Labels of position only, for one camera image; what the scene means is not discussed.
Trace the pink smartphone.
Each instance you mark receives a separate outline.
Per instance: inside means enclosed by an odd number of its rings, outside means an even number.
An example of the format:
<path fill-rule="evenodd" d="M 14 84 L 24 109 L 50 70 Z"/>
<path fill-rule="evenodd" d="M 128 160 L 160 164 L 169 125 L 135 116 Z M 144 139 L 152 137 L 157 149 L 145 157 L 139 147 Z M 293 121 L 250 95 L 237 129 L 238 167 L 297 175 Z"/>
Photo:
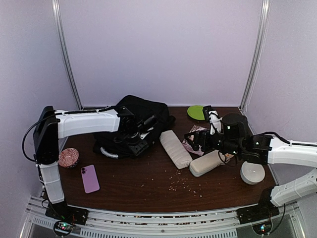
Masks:
<path fill-rule="evenodd" d="M 81 176 L 84 191 L 86 194 L 100 190 L 100 184 L 94 165 L 88 165 L 81 168 Z"/>

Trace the beige fabric pencil pouch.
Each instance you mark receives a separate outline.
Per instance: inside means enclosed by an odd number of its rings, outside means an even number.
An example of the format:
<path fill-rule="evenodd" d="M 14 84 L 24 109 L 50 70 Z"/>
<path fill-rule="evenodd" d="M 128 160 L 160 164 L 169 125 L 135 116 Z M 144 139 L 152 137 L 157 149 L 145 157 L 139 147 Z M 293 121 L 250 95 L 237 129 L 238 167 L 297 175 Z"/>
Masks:
<path fill-rule="evenodd" d="M 178 169 L 188 167 L 193 161 L 189 152 L 185 149 L 172 130 L 162 132 L 159 140 L 164 150 Z"/>

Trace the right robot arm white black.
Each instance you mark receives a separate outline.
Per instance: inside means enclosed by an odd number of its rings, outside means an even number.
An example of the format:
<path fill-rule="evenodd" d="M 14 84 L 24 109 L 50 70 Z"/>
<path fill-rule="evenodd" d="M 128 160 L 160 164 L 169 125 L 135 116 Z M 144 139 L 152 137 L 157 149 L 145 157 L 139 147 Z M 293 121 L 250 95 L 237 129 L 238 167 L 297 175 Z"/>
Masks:
<path fill-rule="evenodd" d="M 262 202 L 254 207 L 257 218 L 264 219 L 273 211 L 273 206 L 282 206 L 317 191 L 315 143 L 287 140 L 272 131 L 252 135 L 248 131 L 247 118 L 239 114 L 227 114 L 220 118 L 210 112 L 209 121 L 209 130 L 185 134 L 184 138 L 193 150 L 217 150 L 259 165 L 291 164 L 313 168 L 300 178 L 263 191 Z"/>

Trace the black student backpack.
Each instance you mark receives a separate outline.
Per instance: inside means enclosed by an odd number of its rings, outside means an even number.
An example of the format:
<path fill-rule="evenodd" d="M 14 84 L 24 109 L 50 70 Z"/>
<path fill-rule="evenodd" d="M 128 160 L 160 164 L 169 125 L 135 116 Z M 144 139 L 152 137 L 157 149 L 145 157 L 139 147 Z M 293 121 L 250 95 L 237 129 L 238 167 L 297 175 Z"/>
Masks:
<path fill-rule="evenodd" d="M 114 108 L 123 113 L 118 131 L 93 133 L 93 152 L 112 159 L 136 158 L 143 154 L 176 120 L 167 104 L 133 95 L 122 98 Z"/>

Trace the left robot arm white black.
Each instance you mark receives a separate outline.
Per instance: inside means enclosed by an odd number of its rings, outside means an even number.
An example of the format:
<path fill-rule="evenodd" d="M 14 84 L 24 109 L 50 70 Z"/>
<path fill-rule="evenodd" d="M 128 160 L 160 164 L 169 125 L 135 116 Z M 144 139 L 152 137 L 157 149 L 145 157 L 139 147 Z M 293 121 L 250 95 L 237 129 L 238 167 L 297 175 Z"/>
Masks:
<path fill-rule="evenodd" d="M 157 120 L 154 114 L 142 119 L 126 107 L 84 111 L 56 111 L 51 106 L 45 107 L 33 135 L 34 159 L 52 212 L 60 220 L 71 216 L 58 169 L 59 139 L 97 132 L 117 133 L 114 143 L 122 143 L 134 155 L 139 155 L 148 147 L 145 137 Z"/>

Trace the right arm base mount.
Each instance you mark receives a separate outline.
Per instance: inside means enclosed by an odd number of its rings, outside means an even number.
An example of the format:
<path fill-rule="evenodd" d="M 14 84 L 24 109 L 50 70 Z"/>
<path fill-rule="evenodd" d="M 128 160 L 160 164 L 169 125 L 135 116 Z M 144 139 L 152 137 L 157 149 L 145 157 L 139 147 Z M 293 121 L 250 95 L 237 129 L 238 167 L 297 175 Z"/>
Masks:
<path fill-rule="evenodd" d="M 237 209 L 240 224 L 252 223 L 253 231 L 261 236 L 270 235 L 273 228 L 272 217 L 279 215 L 279 208 L 271 202 L 273 187 L 266 188 L 257 205 Z"/>

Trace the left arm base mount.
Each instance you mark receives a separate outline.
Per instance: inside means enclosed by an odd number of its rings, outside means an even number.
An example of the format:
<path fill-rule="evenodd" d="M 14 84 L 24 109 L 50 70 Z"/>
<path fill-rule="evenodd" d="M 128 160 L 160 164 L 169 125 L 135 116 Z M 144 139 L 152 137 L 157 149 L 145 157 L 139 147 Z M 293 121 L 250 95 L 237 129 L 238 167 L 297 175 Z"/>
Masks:
<path fill-rule="evenodd" d="M 45 212 L 47 217 L 56 219 L 53 232 L 61 238 L 80 230 L 79 225 L 86 224 L 88 214 L 87 209 L 57 204 L 49 204 Z"/>

